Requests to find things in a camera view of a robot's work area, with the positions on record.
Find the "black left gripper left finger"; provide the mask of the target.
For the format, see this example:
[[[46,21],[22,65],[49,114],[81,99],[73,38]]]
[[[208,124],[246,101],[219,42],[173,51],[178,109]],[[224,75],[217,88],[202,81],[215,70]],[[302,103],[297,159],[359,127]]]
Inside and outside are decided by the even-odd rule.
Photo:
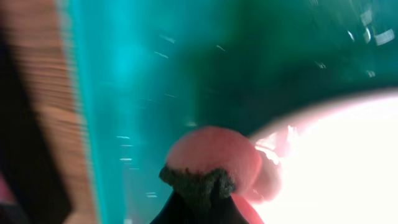
[[[150,224],[214,224],[214,222],[209,214],[195,215],[184,199],[173,191]]]

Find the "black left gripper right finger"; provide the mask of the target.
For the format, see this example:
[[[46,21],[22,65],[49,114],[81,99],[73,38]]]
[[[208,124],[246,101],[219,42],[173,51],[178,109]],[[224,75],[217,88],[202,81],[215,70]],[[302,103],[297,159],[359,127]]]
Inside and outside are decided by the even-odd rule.
[[[211,224],[248,224],[231,196],[222,198],[221,184],[217,180],[211,192]]]

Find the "black and pink sponge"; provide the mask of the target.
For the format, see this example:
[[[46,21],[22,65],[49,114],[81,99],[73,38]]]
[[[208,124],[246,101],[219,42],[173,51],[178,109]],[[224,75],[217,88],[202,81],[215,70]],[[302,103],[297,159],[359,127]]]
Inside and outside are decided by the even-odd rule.
[[[220,181],[221,197],[231,196],[248,224],[262,218],[253,204],[270,202],[281,188],[278,164],[237,131],[215,126],[180,138],[167,155],[160,179],[195,215],[211,216],[211,192]]]

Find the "white pink plate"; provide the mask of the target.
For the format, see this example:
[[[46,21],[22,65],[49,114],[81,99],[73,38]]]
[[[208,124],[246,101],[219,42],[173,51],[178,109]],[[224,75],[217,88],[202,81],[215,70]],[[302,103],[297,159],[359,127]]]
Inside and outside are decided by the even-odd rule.
[[[395,88],[296,111],[251,141],[280,169],[277,195],[253,203],[263,222],[397,222]]]

